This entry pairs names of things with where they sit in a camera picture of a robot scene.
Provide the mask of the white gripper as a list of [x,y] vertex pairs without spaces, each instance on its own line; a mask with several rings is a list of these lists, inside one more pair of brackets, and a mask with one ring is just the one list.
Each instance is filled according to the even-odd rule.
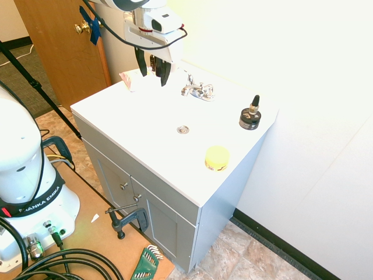
[[[162,34],[157,31],[141,31],[134,23],[129,12],[124,13],[124,39],[140,47],[164,47],[182,37],[180,29]],[[145,52],[155,56],[155,72],[160,78],[161,86],[165,86],[170,72],[175,72],[182,58],[182,40],[178,40],[166,48],[159,50],[145,50],[135,48],[135,56],[142,76],[147,75]]]

